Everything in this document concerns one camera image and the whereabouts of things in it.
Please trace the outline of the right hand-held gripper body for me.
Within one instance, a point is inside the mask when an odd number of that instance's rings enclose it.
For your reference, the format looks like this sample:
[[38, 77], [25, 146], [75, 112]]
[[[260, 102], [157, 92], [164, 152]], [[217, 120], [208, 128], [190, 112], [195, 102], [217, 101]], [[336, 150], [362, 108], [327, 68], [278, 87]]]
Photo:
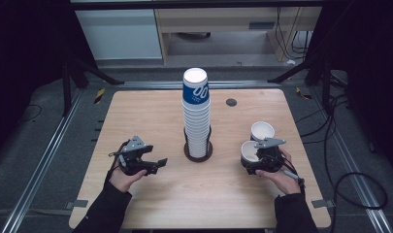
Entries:
[[283, 158], [278, 146], [284, 143], [284, 140], [274, 138], [265, 138], [256, 142], [254, 147], [259, 158], [258, 170], [275, 173], [282, 167]]

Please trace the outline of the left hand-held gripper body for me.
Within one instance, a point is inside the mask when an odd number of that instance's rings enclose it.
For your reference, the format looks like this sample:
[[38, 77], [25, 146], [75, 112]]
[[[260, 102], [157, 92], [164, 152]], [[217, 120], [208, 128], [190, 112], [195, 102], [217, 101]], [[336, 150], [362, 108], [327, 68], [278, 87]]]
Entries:
[[124, 142], [118, 152], [118, 159], [121, 165], [121, 170], [128, 176], [145, 170], [142, 156], [147, 148], [146, 143], [137, 135], [132, 139]]

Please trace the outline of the blue and white paper cup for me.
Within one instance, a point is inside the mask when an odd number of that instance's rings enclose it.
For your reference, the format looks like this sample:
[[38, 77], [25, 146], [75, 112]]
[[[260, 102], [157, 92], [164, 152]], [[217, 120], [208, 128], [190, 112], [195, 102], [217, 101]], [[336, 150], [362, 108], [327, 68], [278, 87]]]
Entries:
[[246, 141], [241, 146], [241, 157], [243, 161], [257, 162], [259, 160], [255, 141]]
[[261, 141], [265, 138], [273, 138], [275, 136], [274, 127], [265, 121], [256, 121], [250, 127], [250, 138], [253, 141]]

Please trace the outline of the black cup stack base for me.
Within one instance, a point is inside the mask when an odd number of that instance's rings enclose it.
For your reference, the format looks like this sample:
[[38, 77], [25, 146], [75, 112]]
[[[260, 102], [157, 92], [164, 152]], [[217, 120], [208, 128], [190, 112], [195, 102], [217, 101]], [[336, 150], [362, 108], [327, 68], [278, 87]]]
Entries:
[[210, 141], [211, 134], [212, 134], [212, 127], [210, 126], [210, 131], [209, 131], [209, 134], [207, 136], [207, 141], [206, 141], [207, 146], [206, 146], [205, 155], [202, 157], [193, 157], [189, 152], [189, 143], [188, 143], [188, 139], [187, 139], [187, 134], [185, 132], [185, 129], [183, 128], [183, 135], [184, 135], [184, 139], [185, 139], [185, 144], [183, 146], [184, 156], [188, 160], [190, 160], [192, 162], [198, 162], [198, 163], [208, 160], [213, 154], [213, 144]]

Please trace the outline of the stack of paper cups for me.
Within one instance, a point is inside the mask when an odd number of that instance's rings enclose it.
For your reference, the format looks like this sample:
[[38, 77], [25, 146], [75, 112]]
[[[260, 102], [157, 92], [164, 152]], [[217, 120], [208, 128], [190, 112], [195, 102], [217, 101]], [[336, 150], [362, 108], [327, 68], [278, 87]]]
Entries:
[[189, 68], [183, 74], [182, 106], [184, 130], [190, 157], [205, 157], [210, 133], [210, 89], [207, 72]]

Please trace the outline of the person's left hand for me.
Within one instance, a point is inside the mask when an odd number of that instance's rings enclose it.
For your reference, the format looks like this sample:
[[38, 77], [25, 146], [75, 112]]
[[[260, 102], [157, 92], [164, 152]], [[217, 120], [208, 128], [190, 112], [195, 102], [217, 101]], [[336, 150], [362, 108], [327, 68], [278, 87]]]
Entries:
[[109, 178], [109, 182], [120, 192], [125, 193], [129, 190], [131, 185], [140, 180], [145, 174], [146, 170], [141, 170], [135, 175], [128, 176], [123, 173], [123, 171], [119, 168], [118, 165], [111, 170], [111, 176]]

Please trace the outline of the person's right hand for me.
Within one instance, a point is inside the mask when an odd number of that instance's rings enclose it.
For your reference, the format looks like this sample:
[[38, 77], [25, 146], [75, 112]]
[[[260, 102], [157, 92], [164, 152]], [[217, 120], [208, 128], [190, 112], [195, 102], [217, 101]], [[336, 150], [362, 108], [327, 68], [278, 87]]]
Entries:
[[295, 194], [301, 192], [298, 180], [290, 176], [291, 171], [288, 167], [282, 166], [277, 172], [269, 173], [263, 170], [256, 170], [255, 174], [259, 177], [269, 179], [284, 194]]

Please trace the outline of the black metal stand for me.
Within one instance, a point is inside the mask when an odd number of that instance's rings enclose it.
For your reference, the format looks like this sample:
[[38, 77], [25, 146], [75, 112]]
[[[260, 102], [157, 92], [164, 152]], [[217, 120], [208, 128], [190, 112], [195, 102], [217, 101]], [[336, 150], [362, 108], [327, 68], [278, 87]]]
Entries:
[[88, 72], [111, 85], [123, 84], [122, 81], [109, 77], [98, 68], [94, 68], [80, 59], [73, 58], [67, 60], [62, 66], [64, 116], [67, 116], [72, 108], [71, 81], [74, 81], [77, 88], [87, 87], [88, 80], [84, 75], [85, 72]]
[[295, 74], [307, 70], [308, 74], [305, 78], [306, 85], [316, 85], [321, 82], [322, 85], [322, 106], [326, 111], [329, 111], [330, 105], [330, 81], [331, 81], [331, 62], [327, 58], [308, 58], [301, 64], [295, 66], [294, 68], [288, 70], [282, 75], [269, 80], [269, 83], [282, 83], [286, 81], [289, 77]]

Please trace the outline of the white cabinet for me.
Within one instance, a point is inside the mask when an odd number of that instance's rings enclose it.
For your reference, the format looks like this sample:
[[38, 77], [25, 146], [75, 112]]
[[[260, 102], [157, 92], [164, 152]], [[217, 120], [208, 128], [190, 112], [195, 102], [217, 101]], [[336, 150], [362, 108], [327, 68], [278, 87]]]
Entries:
[[76, 11], [96, 60], [162, 57], [153, 10]]

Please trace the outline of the black curtain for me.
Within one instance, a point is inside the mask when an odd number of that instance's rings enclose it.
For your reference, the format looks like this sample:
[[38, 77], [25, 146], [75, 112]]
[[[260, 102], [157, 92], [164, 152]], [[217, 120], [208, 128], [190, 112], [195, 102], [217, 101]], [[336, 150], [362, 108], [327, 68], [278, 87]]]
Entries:
[[347, 73], [346, 94], [393, 168], [393, 0], [338, 0], [324, 7], [309, 54], [323, 49], [331, 68]]
[[94, 67], [95, 59], [76, 13], [61, 9], [72, 0], [0, 0], [0, 149], [38, 87], [56, 81], [64, 49]]

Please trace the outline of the long metal floor rail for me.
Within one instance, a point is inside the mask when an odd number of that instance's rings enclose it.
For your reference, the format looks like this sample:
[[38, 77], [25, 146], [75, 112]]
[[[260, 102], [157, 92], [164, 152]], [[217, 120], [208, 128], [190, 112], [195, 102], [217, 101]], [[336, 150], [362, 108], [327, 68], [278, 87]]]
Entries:
[[[181, 89], [182, 82], [124, 82], [118, 88], [129, 90], [170, 90]], [[209, 81], [212, 89], [242, 89], [242, 88], [279, 88], [278, 83], [267, 81]]]
[[320, 100], [321, 92], [311, 87], [310, 94], [322, 123], [313, 132], [317, 139], [305, 142], [305, 145], [321, 146], [318, 156], [321, 162], [317, 170], [324, 172], [325, 186], [332, 194], [328, 200], [333, 200], [336, 204], [334, 208], [328, 209], [331, 214], [330, 233], [340, 233], [338, 218], [341, 202], [363, 210], [376, 233], [393, 233], [393, 228], [383, 211], [388, 204], [388, 194], [384, 186], [373, 176], [362, 172], [337, 128], [335, 110], [337, 106], [345, 103], [344, 95], [340, 94], [330, 99], [329, 111], [326, 111]]
[[39, 187], [49, 170], [49, 166], [54, 159], [56, 152], [63, 140], [65, 133], [78, 109], [81, 102], [81, 98], [84, 94], [83, 89], [77, 88], [75, 91], [75, 96], [72, 98], [71, 107], [69, 112], [61, 118], [58, 126], [56, 127], [53, 136], [51, 137], [47, 148], [45, 149], [41, 160], [39, 161], [37, 167], [35, 168], [26, 188], [23, 190], [20, 198], [15, 204], [15, 207], [11, 210], [1, 233], [17, 233], [25, 215], [29, 211], [30, 205]]

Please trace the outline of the grey table corner bracket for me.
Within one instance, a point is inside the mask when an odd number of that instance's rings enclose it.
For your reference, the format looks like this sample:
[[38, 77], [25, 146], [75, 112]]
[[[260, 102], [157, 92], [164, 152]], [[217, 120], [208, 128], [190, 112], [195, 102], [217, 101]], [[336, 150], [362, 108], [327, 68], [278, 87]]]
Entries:
[[334, 208], [336, 206], [336, 204], [333, 200], [324, 200], [324, 199], [312, 200], [311, 203], [315, 209], [317, 209], [317, 208], [329, 209], [329, 208]]
[[65, 205], [66, 210], [73, 210], [75, 207], [85, 208], [88, 204], [87, 200], [75, 200], [67, 202]]

